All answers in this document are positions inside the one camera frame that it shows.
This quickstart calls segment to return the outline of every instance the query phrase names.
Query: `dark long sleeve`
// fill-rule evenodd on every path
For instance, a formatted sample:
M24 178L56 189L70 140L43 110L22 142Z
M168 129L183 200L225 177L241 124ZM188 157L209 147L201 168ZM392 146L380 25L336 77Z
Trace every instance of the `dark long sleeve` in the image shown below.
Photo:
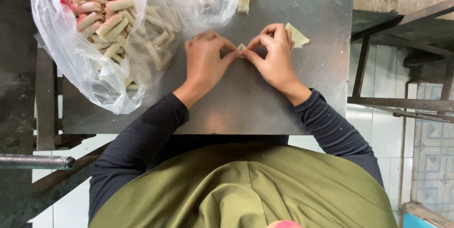
M337 113L315 89L302 104L294 107L301 121L327 154L332 154L365 169L383 187L380 168L372 147L345 118Z
M117 190L145 173L150 161L188 119L188 109L171 93L139 116L110 143L94 163L88 223Z

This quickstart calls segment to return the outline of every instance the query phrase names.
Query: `metal tabletop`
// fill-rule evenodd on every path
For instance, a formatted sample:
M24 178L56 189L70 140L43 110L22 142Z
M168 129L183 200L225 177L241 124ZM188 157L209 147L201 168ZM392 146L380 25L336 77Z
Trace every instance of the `metal tabletop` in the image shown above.
M290 22L310 39L292 53L293 68L308 87L319 90L341 115L347 103L349 39L353 0L251 0L249 15L236 14L218 33L235 45L249 41L268 24ZM91 103L65 80L65 133L120 133L162 96L186 79L183 45L159 85L129 115L115 115ZM221 81L190 109L178 134L308 134L292 104L244 59L231 64Z

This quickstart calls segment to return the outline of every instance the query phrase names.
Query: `metal rod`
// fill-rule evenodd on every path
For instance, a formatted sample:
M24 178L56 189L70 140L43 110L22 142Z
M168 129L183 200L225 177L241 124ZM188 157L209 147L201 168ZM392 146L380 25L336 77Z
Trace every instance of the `metal rod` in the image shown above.
M367 57L369 56L369 36L364 37L361 46L360 60L358 61L358 70L356 70L355 84L353 85L353 96L360 97L363 87L364 74L366 73Z
M69 156L0 154L0 169L71 169L76 159Z

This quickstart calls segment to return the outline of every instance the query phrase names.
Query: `floor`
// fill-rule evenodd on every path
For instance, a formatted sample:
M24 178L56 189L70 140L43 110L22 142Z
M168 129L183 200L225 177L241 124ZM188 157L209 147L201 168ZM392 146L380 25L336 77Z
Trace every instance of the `floor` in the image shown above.
M421 83L418 99L440 99L441 88ZM417 119L414 158L412 200L454 220L454 124Z
M355 78L360 48L360 44L351 46L349 82L353 82ZM366 75L361 96L404 98L405 83L408 80L408 76L407 71L402 67L403 58L404 53L396 48L372 46L366 65ZM351 96L352 90L353 83L350 83L348 90L349 96ZM398 219L397 211L399 202L406 202L410 199L415 127L413 126L412 128L412 126L410 126L409 129L404 129L403 118L394 117L381 110L353 104L347 106L346 116L347 120L359 130L361 135L374 149L383 176L385 190L389 196L394 215L396 219ZM84 140L82 145L79 145L72 150L38 152L35 154L53 154L79 158L102 144L111 141L115 137L116 135L98 135L94 138ZM289 144L322 152L312 136L291 136ZM34 170L33 181L36 181L50 172L51 171L49 170ZM400 194L401 176L404 178L402 182L402 194ZM88 180L33 219L33 227L87 227L87 215Z

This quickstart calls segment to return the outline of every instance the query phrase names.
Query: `person's right hand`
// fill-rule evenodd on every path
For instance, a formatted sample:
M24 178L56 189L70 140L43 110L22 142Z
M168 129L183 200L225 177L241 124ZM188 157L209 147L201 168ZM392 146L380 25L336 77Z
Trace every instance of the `person's right hand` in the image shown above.
M268 50L265 59L253 52L260 44ZM290 54L294 46L292 32L286 30L284 24L276 23L266 26L241 54L257 68L269 84L285 94L296 106L306 101L312 92L300 82L293 70Z

